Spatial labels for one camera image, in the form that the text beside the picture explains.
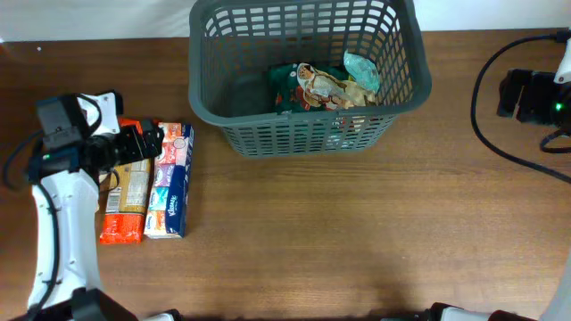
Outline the Kleenex tissue multipack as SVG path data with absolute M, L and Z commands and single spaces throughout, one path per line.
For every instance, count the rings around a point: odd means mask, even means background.
M 182 238 L 194 153 L 190 124 L 161 122 L 161 154 L 154 161 L 154 179 L 145 218 L 144 235 L 151 239 Z

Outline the beige cookie snack bag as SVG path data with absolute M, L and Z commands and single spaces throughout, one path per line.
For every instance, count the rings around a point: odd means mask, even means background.
M 351 80 L 339 80 L 308 63 L 300 63 L 296 77 L 304 109 L 323 107 L 328 111 L 377 105 L 377 96 Z

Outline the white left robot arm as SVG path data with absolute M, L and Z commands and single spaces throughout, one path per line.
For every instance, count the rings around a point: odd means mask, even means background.
M 101 172 L 158 156 L 164 132 L 152 120 L 117 135 L 82 136 L 46 146 L 29 160 L 37 209 L 37 267 L 27 320 L 133 320 L 135 315 L 102 290 L 95 213 Z

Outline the teal white small packet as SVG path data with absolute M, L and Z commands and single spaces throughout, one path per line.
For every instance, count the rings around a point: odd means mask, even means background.
M 379 91 L 380 75 L 372 61 L 346 50 L 343 65 L 358 85 L 374 94 Z

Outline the spaghetti packet red ends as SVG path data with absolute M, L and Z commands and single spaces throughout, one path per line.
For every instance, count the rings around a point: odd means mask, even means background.
M 140 243 L 144 234 L 146 205 L 151 177 L 151 160 L 135 161 L 115 167 L 108 186 L 101 244 Z

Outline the beige brown snack bag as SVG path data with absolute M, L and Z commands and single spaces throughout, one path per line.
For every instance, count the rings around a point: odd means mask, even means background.
M 119 177 L 117 171 L 102 173 L 98 177 L 100 193 L 108 193 L 117 187 Z

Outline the green Nescafe coffee bag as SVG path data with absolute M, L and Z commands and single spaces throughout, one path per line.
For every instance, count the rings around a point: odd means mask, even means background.
M 278 66 L 269 71 L 269 85 L 276 113 L 327 111 L 323 107 L 310 108 L 308 111 L 304 109 L 305 102 L 302 99 L 301 89 L 295 73 L 299 64 L 293 63 Z M 347 78 L 338 78 L 335 75 L 332 76 L 339 80 L 349 80 Z

